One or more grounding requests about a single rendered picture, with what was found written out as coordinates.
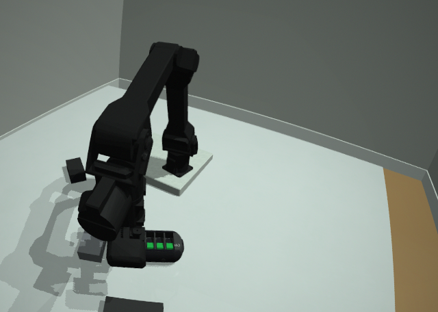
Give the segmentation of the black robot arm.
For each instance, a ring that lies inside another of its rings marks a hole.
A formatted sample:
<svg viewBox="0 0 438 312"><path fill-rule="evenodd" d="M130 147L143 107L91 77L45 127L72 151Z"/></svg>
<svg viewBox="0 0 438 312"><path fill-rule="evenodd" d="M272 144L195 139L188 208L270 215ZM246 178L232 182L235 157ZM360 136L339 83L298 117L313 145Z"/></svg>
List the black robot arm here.
<svg viewBox="0 0 438 312"><path fill-rule="evenodd" d="M91 236L114 241L132 202L143 194L144 175L153 147L151 113L166 86L168 125L162 168L182 177L198 152L194 126L188 121L188 84L198 68L196 50L157 42L123 97L110 103L92 127L85 173L95 176L93 190L82 193L77 221ZM108 156L107 161L98 159Z"/></svg>

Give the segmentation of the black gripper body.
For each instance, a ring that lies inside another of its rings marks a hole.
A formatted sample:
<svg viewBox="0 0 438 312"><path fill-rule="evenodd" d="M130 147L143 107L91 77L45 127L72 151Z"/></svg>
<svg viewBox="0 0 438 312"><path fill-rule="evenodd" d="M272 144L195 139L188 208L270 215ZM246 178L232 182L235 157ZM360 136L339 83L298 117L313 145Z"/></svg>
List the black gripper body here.
<svg viewBox="0 0 438 312"><path fill-rule="evenodd" d="M143 269L146 266L146 242L140 239L144 226L144 195L146 196L145 177L143 194L132 202L117 238L107 242L106 259L112 267Z"/></svg>

